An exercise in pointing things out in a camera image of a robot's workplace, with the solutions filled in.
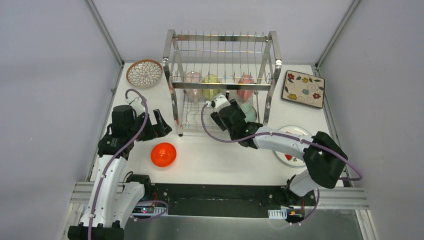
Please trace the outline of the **white ribbed mug black rim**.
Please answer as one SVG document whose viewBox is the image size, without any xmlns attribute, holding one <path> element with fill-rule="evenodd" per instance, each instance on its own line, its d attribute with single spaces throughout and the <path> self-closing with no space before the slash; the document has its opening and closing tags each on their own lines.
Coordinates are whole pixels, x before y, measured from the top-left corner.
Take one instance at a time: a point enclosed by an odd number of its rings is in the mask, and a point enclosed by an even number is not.
<svg viewBox="0 0 424 240">
<path fill-rule="evenodd" d="M 221 78 L 221 84 L 234 84 L 234 76 L 233 75 L 225 75 Z M 221 89 L 220 93 L 223 94 L 227 99 L 233 100 L 238 97 L 236 89 Z"/>
</svg>

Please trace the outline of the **mint green bowl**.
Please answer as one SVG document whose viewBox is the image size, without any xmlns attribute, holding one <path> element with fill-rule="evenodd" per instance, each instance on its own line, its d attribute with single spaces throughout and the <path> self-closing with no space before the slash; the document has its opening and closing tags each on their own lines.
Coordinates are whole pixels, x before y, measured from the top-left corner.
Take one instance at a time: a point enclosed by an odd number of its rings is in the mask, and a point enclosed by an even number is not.
<svg viewBox="0 0 424 240">
<path fill-rule="evenodd" d="M 249 103 L 242 103 L 240 109 L 245 115 L 246 122 L 255 122 L 257 120 L 257 112 L 255 108 Z"/>
</svg>

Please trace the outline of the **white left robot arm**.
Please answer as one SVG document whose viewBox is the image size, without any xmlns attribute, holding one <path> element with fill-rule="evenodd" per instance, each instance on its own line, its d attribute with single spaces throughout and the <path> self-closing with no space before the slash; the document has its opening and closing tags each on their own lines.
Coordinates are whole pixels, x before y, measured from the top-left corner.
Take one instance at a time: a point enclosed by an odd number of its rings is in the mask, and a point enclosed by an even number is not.
<svg viewBox="0 0 424 240">
<path fill-rule="evenodd" d="M 118 105 L 111 113 L 111 123 L 98 143 L 97 174 L 88 206 L 77 225 L 69 227 L 70 240 L 122 240 L 125 225 L 138 202 L 152 198 L 148 175 L 131 174 L 123 192 L 117 196 L 120 177 L 135 142 L 165 137 L 172 128 L 159 109 L 154 109 L 152 124 L 145 108 Z"/>
</svg>

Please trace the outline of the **orange plastic bowl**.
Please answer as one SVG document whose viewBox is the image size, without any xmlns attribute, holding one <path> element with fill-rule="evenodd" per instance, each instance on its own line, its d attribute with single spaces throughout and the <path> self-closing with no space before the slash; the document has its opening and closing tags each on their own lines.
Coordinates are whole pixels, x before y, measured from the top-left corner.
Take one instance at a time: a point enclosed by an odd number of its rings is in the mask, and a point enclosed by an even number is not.
<svg viewBox="0 0 424 240">
<path fill-rule="evenodd" d="M 165 168 L 174 163 L 177 158 L 176 148 L 169 142 L 155 145 L 150 152 L 151 162 L 160 168 Z"/>
</svg>

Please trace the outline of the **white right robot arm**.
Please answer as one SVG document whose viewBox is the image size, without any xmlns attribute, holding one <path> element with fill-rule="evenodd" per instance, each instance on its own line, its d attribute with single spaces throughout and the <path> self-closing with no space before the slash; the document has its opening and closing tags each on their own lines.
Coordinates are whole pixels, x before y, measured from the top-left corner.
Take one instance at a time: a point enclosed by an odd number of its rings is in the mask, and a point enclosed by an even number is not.
<svg viewBox="0 0 424 240">
<path fill-rule="evenodd" d="M 221 95 L 205 106 L 213 107 L 210 116 L 222 131 L 229 133 L 228 143 L 280 152 L 305 163 L 306 170 L 292 176 L 285 186 L 283 196 L 288 204 L 298 204 L 316 188 L 333 189 L 339 181 L 347 156 L 327 133 L 299 135 L 246 121 L 238 103 Z"/>
</svg>

